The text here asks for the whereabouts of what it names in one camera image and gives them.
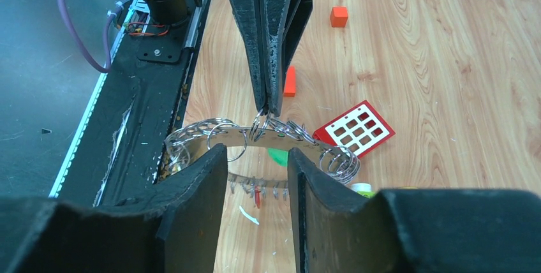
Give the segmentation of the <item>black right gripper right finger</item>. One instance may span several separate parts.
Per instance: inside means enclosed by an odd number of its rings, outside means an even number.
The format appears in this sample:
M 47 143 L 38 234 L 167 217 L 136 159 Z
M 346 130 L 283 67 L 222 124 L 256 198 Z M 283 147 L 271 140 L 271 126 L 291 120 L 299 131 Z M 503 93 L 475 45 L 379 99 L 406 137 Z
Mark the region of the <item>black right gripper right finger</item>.
M 382 189 L 366 198 L 288 155 L 297 272 L 539 272 L 540 197 Z

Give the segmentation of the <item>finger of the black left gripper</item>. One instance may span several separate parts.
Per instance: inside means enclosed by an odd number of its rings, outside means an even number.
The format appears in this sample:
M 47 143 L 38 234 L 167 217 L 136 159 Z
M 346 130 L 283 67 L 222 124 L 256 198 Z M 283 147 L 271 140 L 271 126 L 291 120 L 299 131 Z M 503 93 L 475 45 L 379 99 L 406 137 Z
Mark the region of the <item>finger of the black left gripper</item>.
M 258 0 L 263 110 L 281 115 L 285 75 L 312 10 L 312 0 Z
M 229 0 L 246 50 L 255 106 L 267 112 L 259 0 Z

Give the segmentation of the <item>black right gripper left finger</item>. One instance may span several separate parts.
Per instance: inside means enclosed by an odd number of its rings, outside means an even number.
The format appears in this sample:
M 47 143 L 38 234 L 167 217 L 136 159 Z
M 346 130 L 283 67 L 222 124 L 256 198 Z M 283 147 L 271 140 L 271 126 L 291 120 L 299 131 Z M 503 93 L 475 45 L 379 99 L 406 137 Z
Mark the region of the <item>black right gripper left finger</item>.
M 116 205 L 1 199 L 2 272 L 212 272 L 228 175 L 215 145 Z

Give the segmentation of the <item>green key tag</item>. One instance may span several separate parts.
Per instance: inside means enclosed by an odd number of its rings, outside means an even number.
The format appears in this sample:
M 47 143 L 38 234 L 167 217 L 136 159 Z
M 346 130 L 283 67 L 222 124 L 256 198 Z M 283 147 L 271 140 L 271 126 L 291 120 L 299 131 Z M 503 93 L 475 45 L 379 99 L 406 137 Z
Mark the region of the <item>green key tag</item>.
M 277 163 L 280 166 L 287 167 L 288 151 L 268 148 L 267 153 L 275 163 Z

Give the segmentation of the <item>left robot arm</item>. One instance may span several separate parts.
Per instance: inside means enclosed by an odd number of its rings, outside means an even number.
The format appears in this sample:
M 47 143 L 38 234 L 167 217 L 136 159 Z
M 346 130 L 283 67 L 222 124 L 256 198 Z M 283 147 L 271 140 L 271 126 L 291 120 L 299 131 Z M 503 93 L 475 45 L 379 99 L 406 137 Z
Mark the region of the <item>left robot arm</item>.
M 185 47 L 188 23 L 203 0 L 143 0 L 153 34 L 138 50 L 141 61 L 176 63 Z M 244 41 L 255 105 L 263 114 L 280 116 L 286 72 L 313 9 L 313 0 L 229 0 Z

